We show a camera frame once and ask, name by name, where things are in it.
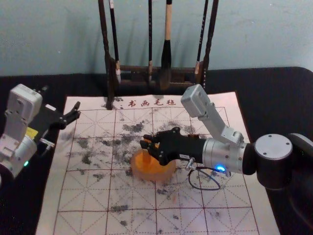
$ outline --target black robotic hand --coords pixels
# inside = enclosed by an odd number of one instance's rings
[[[191,158],[194,158],[197,163],[202,163],[205,139],[182,136],[179,127],[157,132],[154,136],[144,135],[143,137],[151,142],[140,141],[141,148],[147,149],[149,154],[159,161],[160,165],[167,165],[175,159],[188,161]]]

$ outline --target calligraphy brush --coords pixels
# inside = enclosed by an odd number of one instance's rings
[[[113,0],[109,0],[109,3],[110,3],[110,15],[111,15],[112,32],[113,32],[115,62],[116,62],[115,72],[116,72],[118,83],[121,83],[121,69],[120,69],[119,58],[118,58],[118,46],[117,46],[117,35],[116,35],[116,24],[115,24]]]
[[[152,0],[149,0],[149,82],[152,80]]]
[[[171,72],[171,23],[172,23],[172,0],[166,0],[166,16],[165,16],[165,40],[161,57],[161,71],[159,76],[160,88],[165,90],[169,88],[172,72]]]
[[[206,20],[206,12],[207,12],[208,2],[209,2],[209,0],[205,0],[205,3],[204,3],[204,11],[203,11],[203,18],[202,18],[202,27],[201,27],[201,33],[200,33],[197,62],[196,62],[196,67],[195,67],[195,75],[197,75],[199,73],[200,55],[201,55],[201,48],[202,48],[202,42],[203,42],[203,34],[204,34],[204,28],[205,28],[205,20]]]

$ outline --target black cable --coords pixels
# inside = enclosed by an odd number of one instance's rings
[[[219,182],[217,182],[212,176],[210,176],[209,174],[207,174],[206,172],[204,172],[203,170],[201,169],[210,169],[210,170],[214,170],[214,171],[217,171],[213,168],[209,168],[209,167],[205,167],[205,166],[198,166],[196,167],[196,171],[198,172],[201,172],[202,174],[206,175],[208,178],[210,178],[211,180],[213,180],[213,182],[218,186],[218,188],[199,188],[197,186],[194,186],[191,181],[190,181],[190,175],[192,172],[194,172],[195,170],[190,170],[190,172],[188,173],[188,181],[189,181],[189,184],[191,185],[191,187],[195,188],[195,189],[198,189],[198,190],[204,190],[204,191],[217,191],[217,190],[220,190],[221,189],[221,185],[219,184]]]

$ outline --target black tablecloth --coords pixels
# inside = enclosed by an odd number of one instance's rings
[[[304,68],[266,68],[209,71],[208,94],[236,91],[251,141],[268,133],[301,133],[313,139],[313,73]],[[66,96],[106,96],[101,74],[0,77],[0,114],[9,90],[19,83],[31,88],[48,85],[45,102],[63,110]],[[154,94],[183,94],[171,88]],[[143,95],[144,87],[121,87],[118,95]],[[4,115],[0,115],[0,133]],[[0,234],[33,234],[40,216],[45,184],[53,153],[32,158],[14,184],[0,194]],[[281,234],[312,234],[291,208],[283,191],[268,191]]]

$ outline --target teal wall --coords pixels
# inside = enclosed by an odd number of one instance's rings
[[[114,5],[121,64],[148,64],[148,1]],[[204,0],[173,0],[172,66],[195,65],[203,5]],[[108,0],[105,7],[114,55]],[[209,68],[313,70],[312,11],[312,0],[220,0]],[[154,0],[154,65],[160,65],[164,21],[165,0]],[[97,0],[0,1],[0,75],[103,72]]]

